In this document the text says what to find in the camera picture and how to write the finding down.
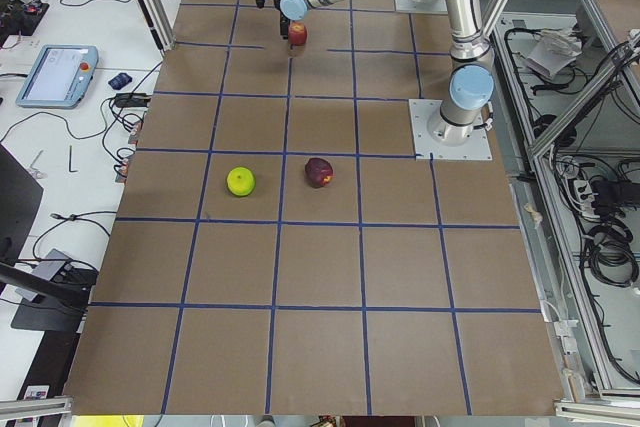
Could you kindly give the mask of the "red yellow apple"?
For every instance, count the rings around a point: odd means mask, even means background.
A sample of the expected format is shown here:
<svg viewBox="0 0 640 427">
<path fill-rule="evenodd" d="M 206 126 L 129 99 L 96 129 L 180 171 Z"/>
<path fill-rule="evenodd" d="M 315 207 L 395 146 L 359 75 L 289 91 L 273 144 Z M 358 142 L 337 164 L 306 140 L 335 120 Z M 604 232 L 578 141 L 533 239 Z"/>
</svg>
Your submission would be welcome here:
<svg viewBox="0 0 640 427">
<path fill-rule="evenodd" d="M 292 21 L 288 26 L 288 42 L 293 47 L 302 47 L 307 43 L 308 31 L 304 23 Z"/>
</svg>

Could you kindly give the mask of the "dark red apple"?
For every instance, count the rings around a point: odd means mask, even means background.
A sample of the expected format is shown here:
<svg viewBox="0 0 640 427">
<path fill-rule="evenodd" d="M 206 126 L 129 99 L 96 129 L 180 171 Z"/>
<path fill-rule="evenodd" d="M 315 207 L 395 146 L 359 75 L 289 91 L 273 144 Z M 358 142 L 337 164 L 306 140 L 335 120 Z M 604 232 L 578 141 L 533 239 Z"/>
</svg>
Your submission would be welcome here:
<svg viewBox="0 0 640 427">
<path fill-rule="evenodd" d="M 334 176 L 330 162 L 319 157 L 310 158 L 305 164 L 304 170 L 309 185 L 314 188 L 326 186 Z"/>
</svg>

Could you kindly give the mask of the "green apple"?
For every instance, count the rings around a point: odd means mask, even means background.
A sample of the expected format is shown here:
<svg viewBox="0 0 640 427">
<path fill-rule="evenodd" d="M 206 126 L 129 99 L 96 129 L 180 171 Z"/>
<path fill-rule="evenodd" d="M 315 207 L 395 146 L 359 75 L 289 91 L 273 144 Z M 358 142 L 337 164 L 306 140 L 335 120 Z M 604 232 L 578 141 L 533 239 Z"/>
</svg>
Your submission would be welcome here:
<svg viewBox="0 0 640 427">
<path fill-rule="evenodd" d="M 253 172 L 244 166 L 232 168 L 226 177 L 228 191 L 236 197 L 249 196 L 256 186 Z"/>
</svg>

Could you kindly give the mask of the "dark blue small pouch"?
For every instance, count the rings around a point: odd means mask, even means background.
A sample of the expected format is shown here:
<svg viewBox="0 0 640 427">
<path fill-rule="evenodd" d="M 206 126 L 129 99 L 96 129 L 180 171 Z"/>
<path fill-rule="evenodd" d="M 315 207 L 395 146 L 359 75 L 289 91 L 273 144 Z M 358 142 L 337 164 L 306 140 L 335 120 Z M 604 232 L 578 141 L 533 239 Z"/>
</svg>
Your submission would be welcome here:
<svg viewBox="0 0 640 427">
<path fill-rule="evenodd" d="M 129 74 L 125 72 L 120 72 L 108 81 L 108 85 L 113 90 L 118 91 L 126 87 L 127 85 L 129 85 L 131 82 L 132 82 L 132 77 Z"/>
</svg>

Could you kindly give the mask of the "black power adapter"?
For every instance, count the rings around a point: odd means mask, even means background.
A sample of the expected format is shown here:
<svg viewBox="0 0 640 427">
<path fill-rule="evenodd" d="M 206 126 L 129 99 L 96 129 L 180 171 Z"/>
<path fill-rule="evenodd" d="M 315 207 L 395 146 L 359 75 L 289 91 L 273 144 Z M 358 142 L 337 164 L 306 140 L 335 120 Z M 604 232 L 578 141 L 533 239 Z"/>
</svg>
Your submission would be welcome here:
<svg viewBox="0 0 640 427">
<path fill-rule="evenodd" d="M 119 93 L 114 97 L 114 105 L 117 108 L 141 108 L 146 107 L 151 96 L 145 93 Z"/>
</svg>

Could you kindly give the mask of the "near blue teach pendant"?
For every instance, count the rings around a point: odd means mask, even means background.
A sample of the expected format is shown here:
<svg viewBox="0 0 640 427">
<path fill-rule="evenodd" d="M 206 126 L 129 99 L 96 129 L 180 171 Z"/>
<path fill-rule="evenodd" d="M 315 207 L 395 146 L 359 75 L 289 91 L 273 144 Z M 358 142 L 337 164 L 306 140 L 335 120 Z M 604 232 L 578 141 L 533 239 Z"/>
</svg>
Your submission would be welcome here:
<svg viewBox="0 0 640 427">
<path fill-rule="evenodd" d="M 22 108 L 74 109 L 99 61 L 95 46 L 45 45 L 16 98 Z"/>
</svg>

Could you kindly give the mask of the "black allen key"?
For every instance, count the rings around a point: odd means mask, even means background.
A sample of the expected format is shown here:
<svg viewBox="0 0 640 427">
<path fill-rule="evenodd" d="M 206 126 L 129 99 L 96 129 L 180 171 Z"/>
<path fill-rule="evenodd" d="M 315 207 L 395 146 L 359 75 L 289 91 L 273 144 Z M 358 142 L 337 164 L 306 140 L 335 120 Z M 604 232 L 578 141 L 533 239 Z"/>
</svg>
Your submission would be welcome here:
<svg viewBox="0 0 640 427">
<path fill-rule="evenodd" d="M 77 169 L 74 168 L 73 164 L 73 145 L 69 145 L 68 147 L 68 172 L 76 173 Z"/>
</svg>

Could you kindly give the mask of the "grey usb hub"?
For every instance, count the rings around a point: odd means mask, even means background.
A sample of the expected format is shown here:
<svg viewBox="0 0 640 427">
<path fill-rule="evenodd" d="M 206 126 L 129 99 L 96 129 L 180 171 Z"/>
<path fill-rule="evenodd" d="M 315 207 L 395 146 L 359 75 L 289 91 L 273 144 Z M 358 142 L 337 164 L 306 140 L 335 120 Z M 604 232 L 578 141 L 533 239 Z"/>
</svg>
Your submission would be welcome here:
<svg viewBox="0 0 640 427">
<path fill-rule="evenodd" d="M 37 263 L 32 274 L 54 284 L 70 287 L 91 287 L 96 284 L 98 277 L 96 269 L 56 249 L 52 249 Z"/>
</svg>

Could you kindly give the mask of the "black monitor stand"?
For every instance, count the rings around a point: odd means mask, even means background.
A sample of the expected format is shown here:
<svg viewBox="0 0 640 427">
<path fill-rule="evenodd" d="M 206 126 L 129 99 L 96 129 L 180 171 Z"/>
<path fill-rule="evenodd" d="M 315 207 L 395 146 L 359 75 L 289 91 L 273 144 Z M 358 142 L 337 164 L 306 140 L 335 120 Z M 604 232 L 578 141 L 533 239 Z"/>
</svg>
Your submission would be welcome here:
<svg viewBox="0 0 640 427">
<path fill-rule="evenodd" d="M 43 188 L 6 149 L 1 149 L 1 285 L 19 297 L 11 321 L 16 330 L 74 333 L 86 312 L 97 273 L 78 269 L 63 252 L 21 256 L 36 219 Z"/>
</svg>

